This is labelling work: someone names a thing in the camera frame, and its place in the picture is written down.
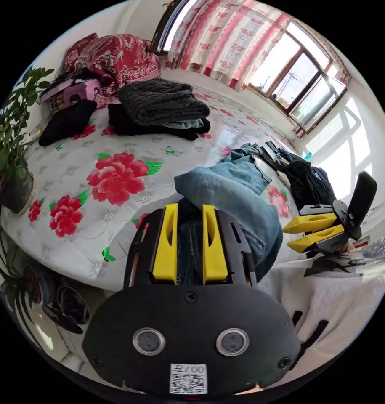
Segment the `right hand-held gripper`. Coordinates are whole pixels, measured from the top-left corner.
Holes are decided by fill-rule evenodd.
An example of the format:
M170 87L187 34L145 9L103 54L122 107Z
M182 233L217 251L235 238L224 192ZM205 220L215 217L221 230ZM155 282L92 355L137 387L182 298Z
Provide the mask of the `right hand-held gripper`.
M331 205L305 205L283 228L286 234L303 233L305 236L287 243L297 253L342 253L350 239L361 236L361 221L342 201Z

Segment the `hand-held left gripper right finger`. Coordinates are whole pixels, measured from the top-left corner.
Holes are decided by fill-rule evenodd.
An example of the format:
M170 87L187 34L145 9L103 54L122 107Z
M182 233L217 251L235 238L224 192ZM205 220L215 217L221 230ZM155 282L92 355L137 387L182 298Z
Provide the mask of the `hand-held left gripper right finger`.
M227 279L227 264L215 207L204 204L203 215L203 282L219 283Z

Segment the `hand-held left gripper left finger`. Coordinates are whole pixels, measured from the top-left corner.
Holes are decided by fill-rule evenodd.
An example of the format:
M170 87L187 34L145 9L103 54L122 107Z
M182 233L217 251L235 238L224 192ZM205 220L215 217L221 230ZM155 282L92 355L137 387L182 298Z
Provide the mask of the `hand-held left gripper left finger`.
M155 281L177 281L178 204L167 204L162 217L152 275Z

